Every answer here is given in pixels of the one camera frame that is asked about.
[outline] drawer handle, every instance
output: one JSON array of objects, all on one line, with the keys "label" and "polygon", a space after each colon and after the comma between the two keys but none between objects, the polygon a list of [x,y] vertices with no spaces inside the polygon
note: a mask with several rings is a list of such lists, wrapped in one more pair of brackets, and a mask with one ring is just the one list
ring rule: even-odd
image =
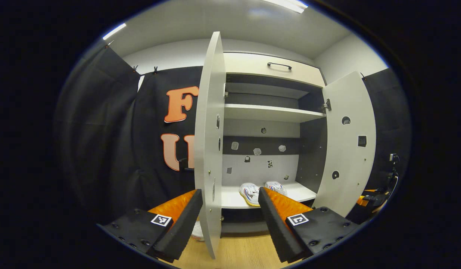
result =
[{"label": "drawer handle", "polygon": [[283,65],[283,64],[276,64],[276,63],[267,63],[268,66],[270,65],[279,65],[279,66],[285,66],[285,67],[288,67],[290,70],[292,69],[291,66],[287,66],[287,65]]}]

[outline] fluorescent light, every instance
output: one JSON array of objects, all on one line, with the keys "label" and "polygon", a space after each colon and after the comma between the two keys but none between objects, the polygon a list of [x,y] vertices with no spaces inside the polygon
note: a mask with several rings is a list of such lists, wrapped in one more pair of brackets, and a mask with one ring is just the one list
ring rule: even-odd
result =
[{"label": "fluorescent light", "polygon": [[273,3],[282,7],[286,7],[289,10],[293,10],[298,13],[302,13],[305,8],[308,6],[305,5],[304,3],[297,1],[297,0],[262,0],[265,2]]},{"label": "fluorescent light", "polygon": [[116,29],[112,30],[111,32],[109,32],[109,34],[105,35],[103,37],[104,40],[106,40],[107,38],[109,38],[110,36],[112,36],[113,34],[115,34],[117,31],[119,31],[120,29],[123,29],[124,27],[126,27],[126,24],[121,24],[120,26],[116,27]]}]

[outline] shoe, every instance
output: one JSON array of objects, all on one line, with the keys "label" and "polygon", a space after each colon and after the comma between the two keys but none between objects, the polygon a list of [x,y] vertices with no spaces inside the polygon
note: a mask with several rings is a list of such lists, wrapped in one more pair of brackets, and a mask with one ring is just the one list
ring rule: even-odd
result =
[{"label": "shoe", "polygon": [[248,205],[259,205],[259,187],[253,183],[244,183],[240,186],[239,193],[244,197]]},{"label": "shoe", "polygon": [[285,189],[285,187],[283,187],[283,185],[278,182],[265,182],[265,188],[271,189],[272,191],[276,191],[279,194],[287,196],[287,189]]}]

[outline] cabinet shelf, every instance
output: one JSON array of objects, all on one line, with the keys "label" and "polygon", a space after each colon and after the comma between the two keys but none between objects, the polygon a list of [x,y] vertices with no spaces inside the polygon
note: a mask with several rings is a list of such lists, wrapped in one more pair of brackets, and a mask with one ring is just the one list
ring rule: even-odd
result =
[{"label": "cabinet shelf", "polygon": [[[282,184],[287,189],[288,197],[295,201],[308,201],[315,199],[316,193],[302,186],[298,182]],[[222,186],[222,208],[227,209],[253,209],[259,206],[249,206],[244,197],[239,193],[240,186]]]},{"label": "cabinet shelf", "polygon": [[274,106],[225,104],[226,119],[286,121],[304,123],[326,117],[323,113]]}]

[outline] white wall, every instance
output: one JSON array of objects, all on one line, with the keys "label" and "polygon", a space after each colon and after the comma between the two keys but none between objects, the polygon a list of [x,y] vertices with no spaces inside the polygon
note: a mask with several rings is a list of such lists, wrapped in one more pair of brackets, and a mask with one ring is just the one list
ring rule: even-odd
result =
[{"label": "white wall", "polygon": [[380,56],[354,34],[327,48],[314,62],[315,66],[321,68],[327,84],[353,71],[371,75],[388,68]]},{"label": "white wall", "polygon": [[[124,56],[123,59],[130,66],[139,65],[137,72],[140,74],[154,71],[154,66],[158,70],[202,66],[209,42],[210,39],[195,39],[162,44]],[[222,46],[224,50],[269,53],[313,64],[311,59],[295,52],[256,42],[222,39]]]}]

